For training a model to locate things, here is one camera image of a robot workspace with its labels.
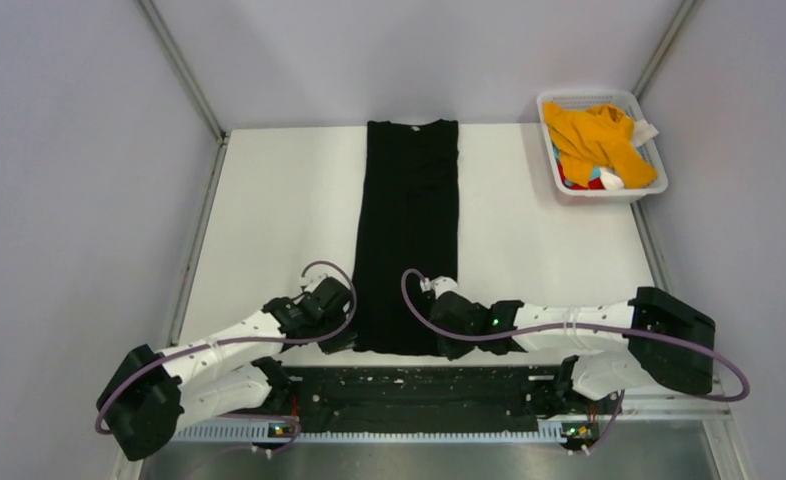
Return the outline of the black t shirt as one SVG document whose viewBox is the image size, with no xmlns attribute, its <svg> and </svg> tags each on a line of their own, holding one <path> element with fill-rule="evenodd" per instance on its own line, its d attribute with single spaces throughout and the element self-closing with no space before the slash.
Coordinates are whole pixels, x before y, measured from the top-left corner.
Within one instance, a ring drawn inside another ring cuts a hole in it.
<svg viewBox="0 0 786 480">
<path fill-rule="evenodd" d="M 459 124 L 370 121 L 353 281 L 359 352 L 435 356 L 436 335 L 401 291 L 411 268 L 428 277 L 458 274 Z"/>
</svg>

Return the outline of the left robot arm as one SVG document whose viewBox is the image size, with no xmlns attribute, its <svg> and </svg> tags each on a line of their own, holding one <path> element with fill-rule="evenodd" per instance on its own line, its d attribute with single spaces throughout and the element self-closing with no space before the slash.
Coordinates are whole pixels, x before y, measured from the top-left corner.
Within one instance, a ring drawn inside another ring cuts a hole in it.
<svg viewBox="0 0 786 480">
<path fill-rule="evenodd" d="M 345 331 L 355 300 L 350 283 L 322 275 L 299 296 L 271 299 L 200 340 L 133 348 L 97 399 L 97 432 L 112 436 L 127 460 L 140 461 L 199 422 L 239 409 L 283 410 L 290 388 L 276 355 Z"/>
</svg>

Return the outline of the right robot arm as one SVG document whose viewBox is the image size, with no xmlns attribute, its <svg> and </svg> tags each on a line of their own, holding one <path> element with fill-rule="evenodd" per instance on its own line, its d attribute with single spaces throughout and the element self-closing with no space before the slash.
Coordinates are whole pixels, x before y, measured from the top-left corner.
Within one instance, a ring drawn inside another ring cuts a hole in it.
<svg viewBox="0 0 786 480">
<path fill-rule="evenodd" d="M 619 390 L 652 385 L 693 396 L 712 391 L 707 352 L 714 347 L 715 322 L 659 288 L 643 286 L 629 300 L 597 306 L 504 300 L 485 307 L 460 295 L 449 277 L 419 285 L 433 301 L 428 320 L 441 329 L 438 349 L 448 359 L 475 348 L 494 355 L 560 353 L 565 371 L 555 397 L 569 412 Z"/>
</svg>

